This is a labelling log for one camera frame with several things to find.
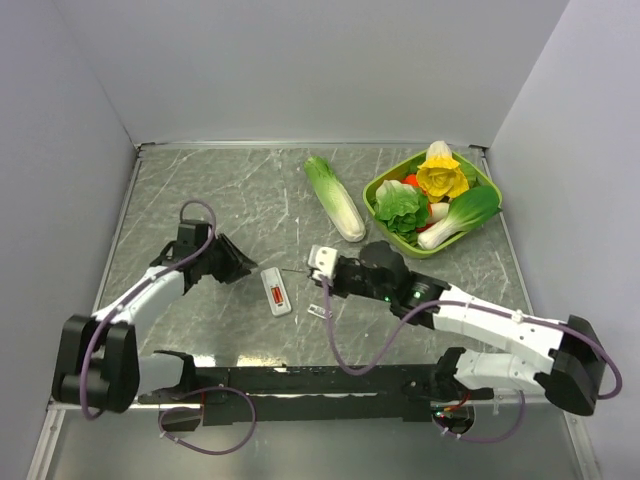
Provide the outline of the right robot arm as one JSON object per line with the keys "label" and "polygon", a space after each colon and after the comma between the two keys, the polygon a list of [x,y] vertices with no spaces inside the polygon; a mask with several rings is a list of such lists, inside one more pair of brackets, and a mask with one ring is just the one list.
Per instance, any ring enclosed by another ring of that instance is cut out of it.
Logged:
{"label": "right robot arm", "polygon": [[340,297],[356,295],[388,304],[406,324],[475,339],[493,353],[449,349],[438,363],[438,390],[459,398],[467,390],[510,389],[542,394],[554,406],[590,416],[607,366],[590,322],[537,318],[495,305],[459,287],[410,270],[385,241],[370,243],[358,257],[329,247],[309,258],[317,284]]}

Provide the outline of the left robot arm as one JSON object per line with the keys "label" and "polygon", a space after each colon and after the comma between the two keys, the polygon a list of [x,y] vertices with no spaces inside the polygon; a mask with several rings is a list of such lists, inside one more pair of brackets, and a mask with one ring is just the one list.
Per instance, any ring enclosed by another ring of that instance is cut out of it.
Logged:
{"label": "left robot arm", "polygon": [[63,325],[51,396],[82,407],[94,419],[122,413],[134,400],[163,390],[176,402],[198,387],[192,355],[156,350],[140,357],[138,343],[169,306],[203,277],[232,284],[256,262],[224,234],[198,220],[184,220],[143,277],[110,305],[89,316],[73,315]]}

